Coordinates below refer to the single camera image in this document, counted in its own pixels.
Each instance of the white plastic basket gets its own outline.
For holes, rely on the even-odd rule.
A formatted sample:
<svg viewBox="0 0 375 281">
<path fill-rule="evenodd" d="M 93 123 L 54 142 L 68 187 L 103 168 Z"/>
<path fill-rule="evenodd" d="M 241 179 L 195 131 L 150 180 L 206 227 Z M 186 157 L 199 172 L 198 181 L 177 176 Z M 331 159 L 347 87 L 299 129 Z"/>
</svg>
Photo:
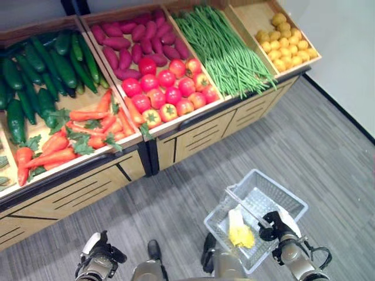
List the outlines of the white plastic basket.
<svg viewBox="0 0 375 281">
<path fill-rule="evenodd" d="M 231 187 L 231 191 L 242 200 L 242 205 L 258 217 L 283 208 L 297 222 L 308 210 L 304 201 L 257 169 L 251 170 L 241 182 Z M 255 236 L 255 245 L 251 249 L 235 247 L 228 238 L 228 212 L 237 206 L 235 199 L 224 195 L 219 205 L 204 219 L 204 224 L 225 250 L 240 258 L 245 272 L 251 274 L 277 246 L 278 241 L 263 241 L 259 237 L 258 221 L 240 207 L 245 224 Z"/>
</svg>

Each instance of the black trim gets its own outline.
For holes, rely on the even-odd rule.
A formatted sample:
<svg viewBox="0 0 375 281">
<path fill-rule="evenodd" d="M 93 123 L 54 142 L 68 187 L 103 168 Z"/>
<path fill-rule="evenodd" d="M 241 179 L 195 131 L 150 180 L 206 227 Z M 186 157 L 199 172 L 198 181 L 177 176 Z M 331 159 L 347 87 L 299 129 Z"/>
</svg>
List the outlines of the black trim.
<svg viewBox="0 0 375 281">
<path fill-rule="evenodd" d="M 79 204 L 85 202 L 86 200 L 91 199 L 91 198 L 95 197 L 96 195 L 99 195 L 100 193 L 103 193 L 103 192 L 105 192 L 105 191 L 107 191 L 107 190 L 108 190 L 108 189 L 103 189 L 103 190 L 99 191 L 98 193 L 95 193 L 95 194 L 91 195 L 90 197 L 88 197 L 88 198 L 86 198 L 86 199 L 84 199 L 84 200 L 78 202 L 77 204 L 74 204 L 72 207 L 75 207 L 75 206 L 77 206 L 77 205 L 79 205 Z"/>
<path fill-rule="evenodd" d="M 212 127 L 209 127 L 207 130 L 203 131 L 203 132 L 200 132 L 200 133 L 197 133 L 196 135 L 193 136 L 193 138 L 196 138 L 197 136 L 203 134 L 203 133 L 206 133 L 208 132 L 209 130 L 213 129 L 213 128 L 216 128 L 218 126 L 218 124 L 216 124 L 215 126 L 212 126 Z"/>
<path fill-rule="evenodd" d="M 32 220 L 58 221 L 59 218 L 30 217 L 28 215 L 7 215 L 8 218 L 29 218 Z"/>
<path fill-rule="evenodd" d="M 138 153 L 139 157 L 141 158 L 141 162 L 143 164 L 143 168 L 145 169 L 146 177 L 152 175 L 152 166 L 151 166 L 151 156 L 149 154 L 149 150 L 145 142 L 140 142 L 138 144 Z"/>
<path fill-rule="evenodd" d="M 87 15 L 91 13 L 90 8 L 87 4 L 87 0 L 77 0 L 77 7 L 80 12 L 80 15 Z"/>
<path fill-rule="evenodd" d="M 224 135 L 225 135 L 225 133 L 227 132 L 227 130 L 228 130 L 228 128 L 229 128 L 229 125 L 231 124 L 231 122 L 232 122 L 232 120 L 233 120 L 234 116 L 235 116 L 235 115 L 236 115 L 236 113 L 237 113 L 237 110 L 238 110 L 238 108 L 236 108 L 236 109 L 235 109 L 235 112 L 233 113 L 232 117 L 230 118 L 230 120 L 229 120 L 229 123 L 228 123 L 227 127 L 225 128 L 225 130 L 224 130 L 223 134 L 221 135 L 221 139 L 223 138 L 223 136 L 224 136 Z"/>
<path fill-rule="evenodd" d="M 319 86 L 310 76 L 307 74 L 302 75 L 314 88 L 316 88 L 331 104 L 333 104 L 349 121 L 357 127 L 357 129 L 365 135 L 365 137 L 375 145 L 375 138 L 358 123 L 334 98 L 332 98 L 321 86 Z"/>
<path fill-rule="evenodd" d="M 129 177 L 129 175 L 125 172 L 125 170 L 121 167 L 120 163 L 116 163 L 116 166 L 117 168 L 120 170 L 120 172 L 127 178 L 128 181 L 131 182 L 131 178 Z"/>
<path fill-rule="evenodd" d="M 5 242 L 8 242 L 9 240 L 12 240 L 13 238 L 16 238 L 17 236 L 20 236 L 21 234 L 24 234 L 24 233 L 25 233 L 25 232 L 22 231 L 22 232 L 20 232 L 19 234 L 14 235 L 13 237 L 10 237 L 9 239 L 7 239 L 7 240 L 5 240 L 5 241 L 2 241 L 2 242 L 0 243 L 0 245 L 1 245 L 1 244 L 4 244 Z"/>
<path fill-rule="evenodd" d="M 261 111 L 261 110 L 264 110 L 264 107 L 261 107 L 261 108 L 255 110 L 255 111 L 253 111 L 252 113 L 250 113 L 250 114 L 248 114 L 248 115 L 245 115 L 245 116 L 241 117 L 240 119 L 237 119 L 236 122 L 238 122 L 238 121 L 242 121 L 243 119 L 245 119 L 245 118 L 247 118 L 247 117 L 250 117 L 250 116 L 254 115 L 255 113 L 258 113 L 258 112 Z"/>
<path fill-rule="evenodd" d="M 177 151 L 177 138 L 174 138 L 175 144 L 173 146 L 173 163 L 176 162 L 176 151 Z"/>
<path fill-rule="evenodd" d="M 200 139 L 198 139 L 198 140 L 195 140 L 194 142 L 192 142 L 192 143 L 186 145 L 185 147 L 188 148 L 190 145 L 193 145 L 194 143 L 200 142 L 200 141 L 202 141 L 202 140 L 208 138 L 209 136 L 212 136 L 214 133 L 217 133 L 218 131 L 219 131 L 219 130 L 213 131 L 213 132 L 209 133 L 207 136 L 204 136 L 204 137 L 202 137 L 202 138 L 200 138 Z"/>
<path fill-rule="evenodd" d="M 158 159 L 158 145 L 155 139 L 150 139 L 146 142 L 146 147 L 150 157 L 152 175 L 159 172 L 159 159 Z"/>
<path fill-rule="evenodd" d="M 10 231 L 8 231 L 7 233 L 1 235 L 0 238 L 4 237 L 5 235 L 8 235 L 9 233 L 11 233 L 11 232 L 13 232 L 13 231 L 16 231 L 17 229 L 20 229 L 20 228 L 21 228 L 21 227 L 16 227 L 15 229 L 10 230 Z"/>
<path fill-rule="evenodd" d="M 67 16 L 72 16 L 76 14 L 76 10 L 74 9 L 74 6 L 71 0 L 60 0 L 60 2 Z"/>
<path fill-rule="evenodd" d="M 85 192 L 84 194 L 80 195 L 80 197 L 85 196 L 86 194 L 88 194 L 88 193 L 90 193 L 90 192 L 93 192 L 94 190 L 97 190 L 97 189 L 99 189 L 100 187 L 105 186 L 106 184 L 111 183 L 111 182 L 112 182 L 112 181 L 110 180 L 110 181 L 108 181 L 108 182 L 106 182 L 106 183 L 103 183 L 103 184 L 101 184 L 101 185 L 95 187 L 94 189 L 91 189 L 91 190 Z M 58 210 L 58 209 L 60 209 L 60 208 L 62 208 L 62 207 L 64 207 L 64 206 L 68 205 L 69 203 L 71 203 L 71 202 L 73 202 L 73 201 L 79 199 L 80 197 L 76 197 L 76 198 L 71 199 L 71 200 L 68 201 L 68 202 L 65 202 L 64 204 L 62 204 L 62 205 L 56 207 L 55 210 Z"/>
<path fill-rule="evenodd" d="M 252 116 L 252 114 L 247 115 L 246 117 L 249 117 L 249 116 L 251 116 L 251 118 L 246 119 L 245 121 L 243 121 L 243 119 L 241 119 L 242 122 L 237 123 L 237 124 L 236 124 L 236 127 L 239 127 L 239 126 L 241 126 L 241 125 L 243 125 L 243 124 L 247 123 L 248 121 L 251 121 L 251 120 L 253 120 L 253 119 L 255 118 L 255 116 Z"/>
<path fill-rule="evenodd" d="M 198 148 L 199 146 L 205 145 L 206 143 L 208 143 L 208 142 L 210 142 L 210 141 L 211 141 L 211 139 L 206 140 L 205 142 L 202 142 L 201 144 L 199 144 L 199 145 L 197 145 L 197 146 L 194 146 L 193 148 L 190 148 L 189 151 L 192 151 L 192 150 Z"/>
<path fill-rule="evenodd" d="M 60 200 L 65 199 L 66 197 L 71 196 L 72 194 L 74 194 L 74 193 L 76 193 L 76 192 L 78 192 L 78 191 L 81 191 L 82 189 L 85 189 L 86 187 L 89 187 L 89 186 L 91 186 L 91 185 L 93 185 L 93 184 L 96 184 L 97 182 L 98 182 L 98 181 L 96 180 L 96 181 L 94 181 L 94 182 L 92 182 L 92 183 L 89 183 L 89 184 L 85 185 L 84 187 L 81 187 L 80 189 L 77 189 L 77 190 L 75 190 L 75 191 L 69 193 L 68 195 L 65 195 L 65 196 L 63 196 L 63 197 L 60 197 L 59 199 L 57 199 L 57 200 L 55 200 L 54 202 L 52 202 L 52 204 L 54 204 L 54 203 L 56 203 L 56 202 L 59 202 Z"/>
</svg>

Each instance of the wall baseboard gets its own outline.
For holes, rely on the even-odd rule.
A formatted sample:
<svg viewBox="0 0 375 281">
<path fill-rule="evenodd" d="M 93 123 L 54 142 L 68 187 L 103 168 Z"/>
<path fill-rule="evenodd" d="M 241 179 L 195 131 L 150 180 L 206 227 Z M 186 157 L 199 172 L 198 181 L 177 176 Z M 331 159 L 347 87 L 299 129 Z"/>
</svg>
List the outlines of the wall baseboard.
<svg viewBox="0 0 375 281">
<path fill-rule="evenodd" d="M 306 73 L 302 75 L 314 88 L 316 88 L 331 104 L 333 104 L 349 121 L 365 135 L 369 141 L 375 145 L 375 138 L 364 129 L 361 124 L 357 122 L 337 101 L 335 101 L 321 86 L 319 86 L 310 76 Z"/>
</svg>

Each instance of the gray carpet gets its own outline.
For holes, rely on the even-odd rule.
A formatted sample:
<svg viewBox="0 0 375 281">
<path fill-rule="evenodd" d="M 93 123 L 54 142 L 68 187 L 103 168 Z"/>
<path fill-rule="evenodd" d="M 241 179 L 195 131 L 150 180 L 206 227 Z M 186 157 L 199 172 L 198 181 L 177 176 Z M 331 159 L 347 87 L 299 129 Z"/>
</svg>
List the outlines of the gray carpet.
<svg viewBox="0 0 375 281">
<path fill-rule="evenodd" d="M 314 245 L 331 249 L 333 280 L 373 280 L 373 155 L 374 146 L 301 78 L 262 120 L 1 252 L 0 280 L 73 280 L 83 245 L 102 229 L 128 255 L 113 280 L 130 280 L 152 238 L 170 280 L 203 276 L 203 220 L 223 189 L 253 168 L 309 204 L 299 225 Z M 252 277 L 291 280 L 271 257 Z"/>
</svg>

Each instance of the red tomato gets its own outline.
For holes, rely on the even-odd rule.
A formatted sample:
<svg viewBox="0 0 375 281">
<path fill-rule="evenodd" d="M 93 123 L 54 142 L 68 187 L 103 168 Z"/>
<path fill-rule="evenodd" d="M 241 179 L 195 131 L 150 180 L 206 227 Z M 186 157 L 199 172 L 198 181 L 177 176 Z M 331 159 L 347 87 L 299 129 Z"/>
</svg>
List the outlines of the red tomato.
<svg viewBox="0 0 375 281">
<path fill-rule="evenodd" d="M 137 79 L 134 78 L 127 78 L 125 79 L 122 84 L 122 89 L 128 97 L 133 97 L 134 95 L 138 95 L 142 93 L 142 88 Z"/>
<path fill-rule="evenodd" d="M 185 75 L 186 66 L 182 60 L 174 59 L 169 64 L 169 71 L 172 72 L 177 79 Z"/>
<path fill-rule="evenodd" d="M 156 63 L 149 57 L 143 57 L 138 63 L 139 72 L 142 75 L 153 74 L 156 75 Z"/>
<path fill-rule="evenodd" d="M 167 104 L 176 105 L 182 98 L 181 91 L 176 87 L 169 87 L 165 91 L 165 101 Z"/>
<path fill-rule="evenodd" d="M 177 113 L 179 116 L 182 116 L 184 114 L 188 114 L 192 111 L 194 111 L 194 105 L 189 100 L 180 100 L 177 105 Z"/>
<path fill-rule="evenodd" d="M 186 62 L 186 75 L 193 78 L 194 74 L 202 72 L 202 65 L 198 59 L 190 59 Z"/>
<path fill-rule="evenodd" d="M 162 123 L 160 115 L 154 109 L 146 110 L 143 112 L 142 116 L 145 118 L 149 129 L 159 126 Z"/>
<path fill-rule="evenodd" d="M 187 98 L 194 105 L 194 109 L 201 108 L 206 105 L 206 97 L 201 92 L 194 92 Z"/>
<path fill-rule="evenodd" d="M 217 101 L 219 99 L 219 93 L 216 91 L 215 87 L 212 85 L 207 86 L 203 89 L 202 94 L 206 97 L 208 104 Z"/>
<path fill-rule="evenodd" d="M 131 98 L 138 112 L 142 114 L 144 111 L 151 109 L 150 99 L 143 94 L 135 95 Z"/>
<path fill-rule="evenodd" d="M 147 96 L 151 100 L 151 106 L 155 109 L 159 109 L 165 104 L 165 94 L 159 89 L 152 89 L 147 93 Z"/>
<path fill-rule="evenodd" d="M 178 117 L 177 109 L 173 104 L 165 104 L 160 108 L 160 117 L 163 122 L 169 122 Z"/>
<path fill-rule="evenodd" d="M 158 81 L 160 86 L 168 88 L 175 84 L 176 77 L 169 70 L 162 70 L 158 74 Z"/>
<path fill-rule="evenodd" d="M 181 91 L 183 97 L 187 98 L 195 92 L 194 81 L 191 78 L 184 78 L 178 83 L 178 89 Z"/>
<path fill-rule="evenodd" d="M 159 82 L 155 75 L 146 74 L 141 79 L 141 88 L 144 92 L 159 88 Z"/>
<path fill-rule="evenodd" d="M 193 76 L 195 89 L 198 92 L 201 92 L 205 87 L 210 85 L 210 81 L 208 80 L 207 76 L 203 73 L 197 73 Z"/>
</svg>

